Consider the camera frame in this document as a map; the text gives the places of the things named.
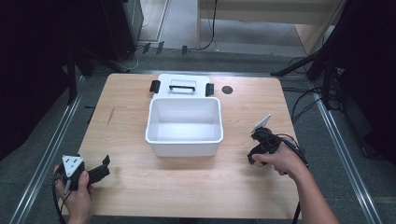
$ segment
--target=container lid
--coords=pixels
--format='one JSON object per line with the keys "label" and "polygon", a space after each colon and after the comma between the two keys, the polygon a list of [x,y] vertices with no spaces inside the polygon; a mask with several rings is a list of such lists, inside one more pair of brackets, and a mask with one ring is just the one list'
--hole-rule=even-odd
{"label": "container lid", "polygon": [[206,84],[210,83],[209,77],[188,76],[175,74],[160,74],[161,82],[158,93],[152,98],[162,97],[205,97]]}

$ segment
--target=hand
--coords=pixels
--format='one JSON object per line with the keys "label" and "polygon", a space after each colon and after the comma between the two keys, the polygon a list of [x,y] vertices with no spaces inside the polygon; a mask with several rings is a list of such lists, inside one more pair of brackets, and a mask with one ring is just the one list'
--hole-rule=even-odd
{"label": "hand", "polygon": [[283,142],[274,154],[254,154],[252,159],[273,164],[280,175],[289,175],[293,180],[300,172],[307,170],[301,159]]}
{"label": "hand", "polygon": [[[55,165],[54,172],[58,169],[59,165]],[[78,180],[78,190],[72,191],[64,202],[64,205],[67,207],[69,211],[69,224],[70,223],[90,223],[91,220],[91,196],[90,193],[93,191],[93,186],[88,186],[88,182],[90,180],[90,176],[87,171],[81,173],[81,176]],[[58,180],[56,184],[56,189],[58,193],[61,195],[62,200],[64,201],[67,195],[64,195],[64,182],[62,180]]]}

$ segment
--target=tripod leg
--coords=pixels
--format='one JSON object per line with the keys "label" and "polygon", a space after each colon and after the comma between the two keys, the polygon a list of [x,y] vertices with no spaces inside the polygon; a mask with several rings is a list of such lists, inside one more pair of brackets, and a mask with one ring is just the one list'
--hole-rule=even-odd
{"label": "tripod leg", "polygon": [[270,75],[272,77],[283,77],[283,76],[287,75],[288,73],[296,70],[297,68],[302,67],[302,66],[306,65],[307,63],[314,61],[316,59],[316,57],[318,56],[318,54],[319,54],[319,52],[315,52],[315,53],[309,55],[308,57],[300,60],[299,62],[292,64],[291,66],[289,66],[283,70],[280,70],[279,72],[270,73]]}
{"label": "tripod leg", "polygon": [[308,72],[306,73],[306,77],[308,77],[308,80],[316,80],[320,76],[321,72],[325,68],[325,65],[327,64],[327,55],[324,55],[324,53],[317,55],[315,57],[314,62],[312,63],[311,67],[308,69]]}
{"label": "tripod leg", "polygon": [[334,72],[334,65],[332,60],[329,60],[326,64],[326,70],[324,72],[323,87],[322,87],[322,102],[327,109],[330,109],[329,95],[330,95],[330,84],[332,81],[332,73]]}

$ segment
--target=black clip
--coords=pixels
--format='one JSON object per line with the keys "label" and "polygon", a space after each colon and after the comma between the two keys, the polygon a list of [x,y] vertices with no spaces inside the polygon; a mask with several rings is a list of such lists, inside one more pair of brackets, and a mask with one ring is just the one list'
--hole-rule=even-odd
{"label": "black clip", "polygon": [[213,95],[213,94],[215,94],[215,84],[206,83],[205,96],[209,96],[209,95]]}
{"label": "black clip", "polygon": [[154,93],[158,93],[160,90],[161,81],[160,80],[153,80],[151,82],[151,86],[149,87],[149,91],[153,91]]}

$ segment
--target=wrist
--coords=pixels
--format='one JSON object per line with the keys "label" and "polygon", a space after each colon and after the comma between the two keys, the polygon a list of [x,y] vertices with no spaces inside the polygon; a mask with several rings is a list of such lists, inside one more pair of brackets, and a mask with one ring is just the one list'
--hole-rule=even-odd
{"label": "wrist", "polygon": [[311,173],[306,166],[297,166],[289,172],[289,177],[296,183],[309,178],[309,176],[311,176]]}
{"label": "wrist", "polygon": [[88,216],[70,216],[68,224],[89,224],[91,221],[91,215]]}

